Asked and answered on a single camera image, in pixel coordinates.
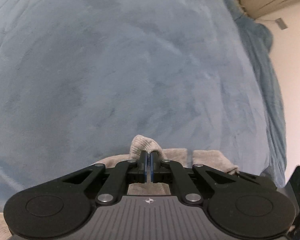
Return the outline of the grey polo shirt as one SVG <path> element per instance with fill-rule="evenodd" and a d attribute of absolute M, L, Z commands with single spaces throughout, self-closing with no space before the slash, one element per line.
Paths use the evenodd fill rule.
<path fill-rule="evenodd" d="M 106 157 L 97 161 L 94 164 L 102 163 L 106 168 L 114 167 L 120 161 L 134 159 L 139 160 L 141 151 L 151 153 L 157 151 L 159 159 L 170 159 L 181 163 L 184 167 L 189 167 L 191 164 L 204 164 L 211 168 L 234 175 L 239 171 L 238 166 L 227 159 L 222 152 L 218 150 L 194 150 L 190 152 L 186 148 L 166 148 L 162 149 L 159 144 L 143 135 L 136 135 L 131 142 L 129 154 L 119 154 Z M 129 193 L 137 195 L 146 195 L 148 193 L 154 195 L 168 194 L 169 189 L 167 184 L 157 183 L 150 185 L 134 183 L 129 186 Z M 12 236 L 5 222 L 3 213 L 0 212 L 0 239 L 9 239 Z"/>

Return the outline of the blue fleece duvet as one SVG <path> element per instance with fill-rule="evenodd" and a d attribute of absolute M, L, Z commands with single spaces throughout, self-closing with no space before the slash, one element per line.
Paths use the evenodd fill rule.
<path fill-rule="evenodd" d="M 283 187 L 272 43 L 234 0 L 0 0 L 0 211 L 138 134 Z"/>

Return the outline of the wall power socket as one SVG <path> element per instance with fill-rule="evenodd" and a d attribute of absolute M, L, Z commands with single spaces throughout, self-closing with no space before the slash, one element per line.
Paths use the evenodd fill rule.
<path fill-rule="evenodd" d="M 275 23 L 278 25 L 278 27 L 281 29 L 281 30 L 285 30 L 288 28 L 288 26 L 286 25 L 286 23 L 284 22 L 284 20 L 282 18 L 277 18 L 275 20 Z"/>

